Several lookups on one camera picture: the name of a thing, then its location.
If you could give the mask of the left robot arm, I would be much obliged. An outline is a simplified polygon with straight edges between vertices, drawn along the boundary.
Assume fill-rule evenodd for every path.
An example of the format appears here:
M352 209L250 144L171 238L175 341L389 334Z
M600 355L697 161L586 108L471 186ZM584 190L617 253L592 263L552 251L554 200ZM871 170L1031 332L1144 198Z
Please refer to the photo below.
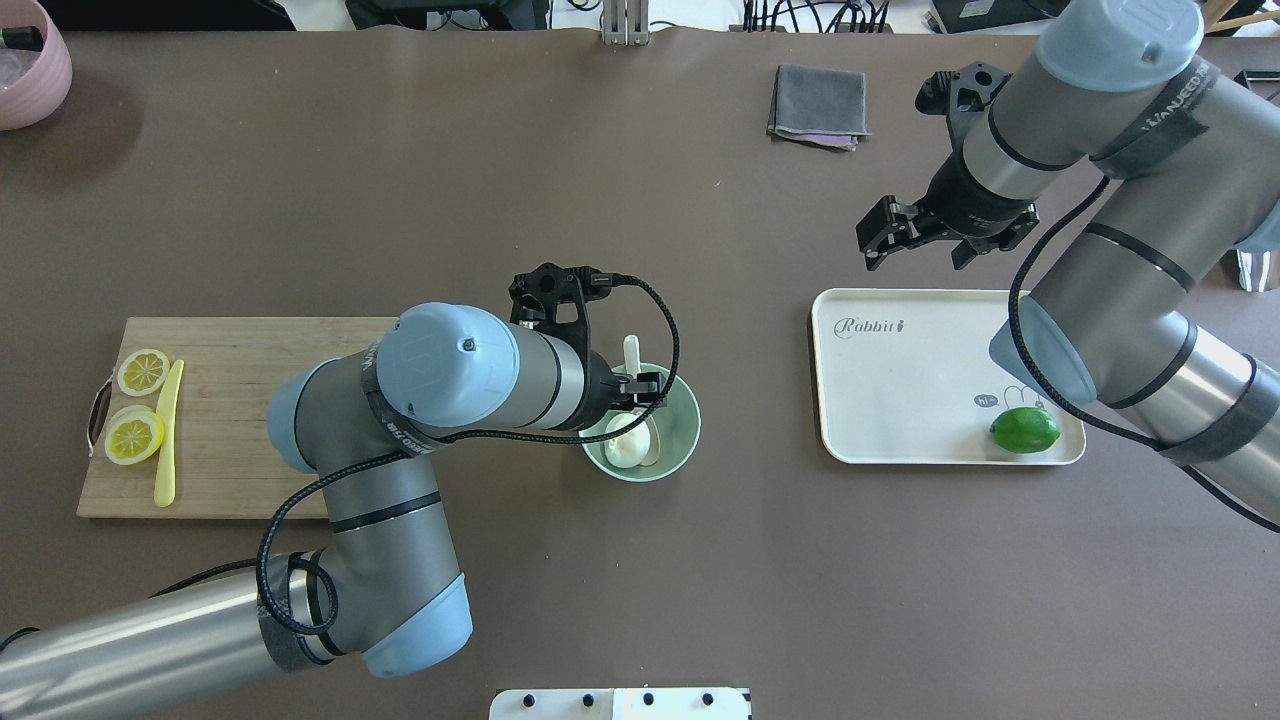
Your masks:
M430 454L462 439L585 445L612 410L650 413L675 370L616 372L586 306L637 277L544 264L509 319L458 304L402 313L361 354L288 380L268 433L314 475L253 559L145 601L3 643L5 719L134 717L358 655L379 678L435 665L472 632Z

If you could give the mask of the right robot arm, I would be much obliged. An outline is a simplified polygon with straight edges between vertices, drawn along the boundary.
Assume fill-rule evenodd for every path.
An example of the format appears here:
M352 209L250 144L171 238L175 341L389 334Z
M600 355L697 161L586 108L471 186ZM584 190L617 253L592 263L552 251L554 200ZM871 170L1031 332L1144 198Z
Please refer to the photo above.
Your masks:
M991 357L1276 530L1277 372L1178 310L1225 255L1277 249L1277 109L1199 56L1203 35L1194 1L1071 1L1015 73L937 74L916 106L947 117L948 159L856 234L869 269L940 240L963 268L1016 247L1091 161L1100 210L1029 295L1020 266Z

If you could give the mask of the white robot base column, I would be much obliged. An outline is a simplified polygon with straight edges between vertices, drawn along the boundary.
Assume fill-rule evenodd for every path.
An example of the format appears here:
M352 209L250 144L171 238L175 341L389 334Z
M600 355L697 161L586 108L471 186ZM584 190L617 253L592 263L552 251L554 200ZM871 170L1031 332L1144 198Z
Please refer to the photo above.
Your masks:
M507 689L489 719L751 719L746 689L735 687L611 687Z

